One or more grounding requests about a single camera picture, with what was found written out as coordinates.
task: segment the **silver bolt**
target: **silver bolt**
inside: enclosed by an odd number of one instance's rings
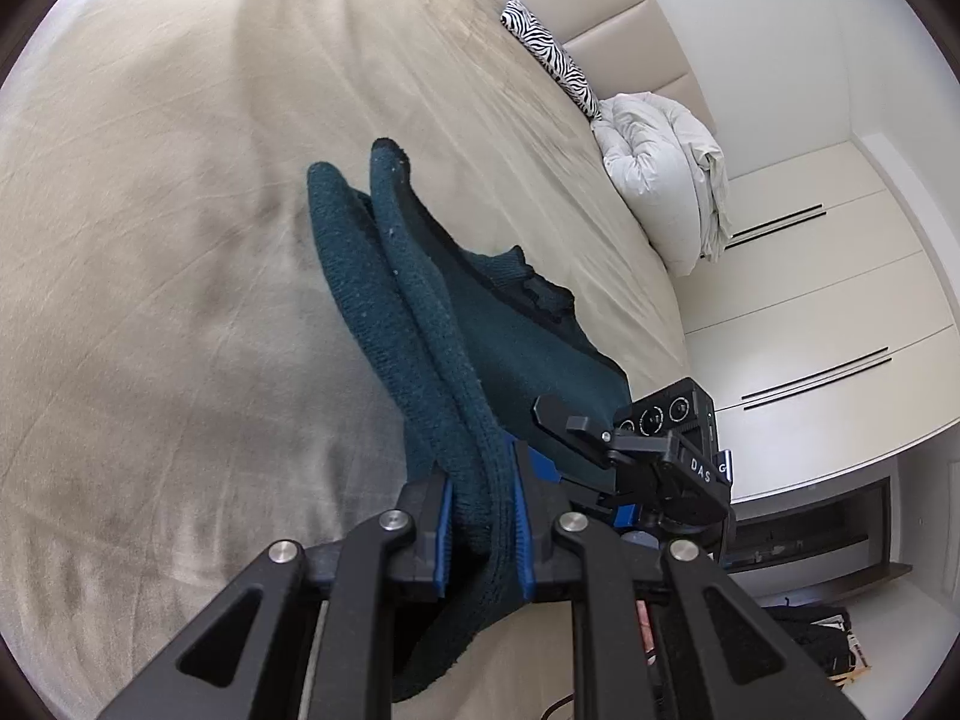
[[[560,515],[560,528],[568,533],[579,533],[590,524],[587,514],[579,512],[564,512]]]
[[[400,509],[390,509],[380,515],[380,526],[385,531],[398,531],[407,527],[410,522],[410,514],[402,512]]]
[[[273,562],[291,562],[296,557],[296,544],[293,541],[274,541],[267,555]]]
[[[670,554],[680,562],[690,562],[690,560],[694,560],[699,553],[700,548],[692,541],[687,541],[685,538],[678,538],[676,541],[670,544]]]

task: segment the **white cabinet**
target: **white cabinet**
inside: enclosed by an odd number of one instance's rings
[[[851,143],[731,182],[731,217],[736,245],[675,286],[734,500],[855,469],[960,418],[949,303]]]

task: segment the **black cable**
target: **black cable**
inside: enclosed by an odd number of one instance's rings
[[[556,712],[557,709],[559,709],[560,707],[563,707],[565,704],[569,704],[571,701],[573,701],[573,693],[570,693],[570,695],[563,697],[562,699],[560,699],[560,701],[556,702],[555,704],[550,704],[550,706],[547,707],[546,712],[544,712],[544,714],[541,715],[541,720],[547,720],[547,718],[551,714]]]

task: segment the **beige bed sheet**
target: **beige bed sheet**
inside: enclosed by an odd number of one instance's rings
[[[275,538],[402,484],[400,415],[314,250],[306,167],[409,153],[463,247],[522,245],[635,396],[685,375],[664,267],[491,0],[62,0],[0,90],[0,631],[88,720]],[[399,717],[528,718],[563,607]]]

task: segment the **headboard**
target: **headboard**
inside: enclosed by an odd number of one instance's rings
[[[700,84],[656,0],[521,1],[563,44],[602,100],[620,92],[656,92],[683,103],[715,129]]]

